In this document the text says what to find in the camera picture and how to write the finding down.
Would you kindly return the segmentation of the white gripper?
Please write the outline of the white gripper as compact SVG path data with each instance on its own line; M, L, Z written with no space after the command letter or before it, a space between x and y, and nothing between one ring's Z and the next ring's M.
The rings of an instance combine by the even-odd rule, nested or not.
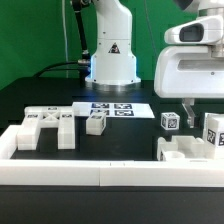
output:
M224 59L208 46L172 46L159 55L154 90L161 98L184 98L190 128L195 124L193 98L224 98Z

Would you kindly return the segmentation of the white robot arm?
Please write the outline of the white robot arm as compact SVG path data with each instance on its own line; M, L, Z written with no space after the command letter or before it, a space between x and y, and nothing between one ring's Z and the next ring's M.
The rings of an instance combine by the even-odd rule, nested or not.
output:
M173 1L197 18L165 32L169 46L158 57L154 91L161 98L180 98L193 126L196 98L224 98L224 0ZM86 84L104 91L138 85L131 12L119 0L71 0L71 5L81 32L82 55L90 61ZM88 52L81 19L81 10L89 5L97 13L94 54Z

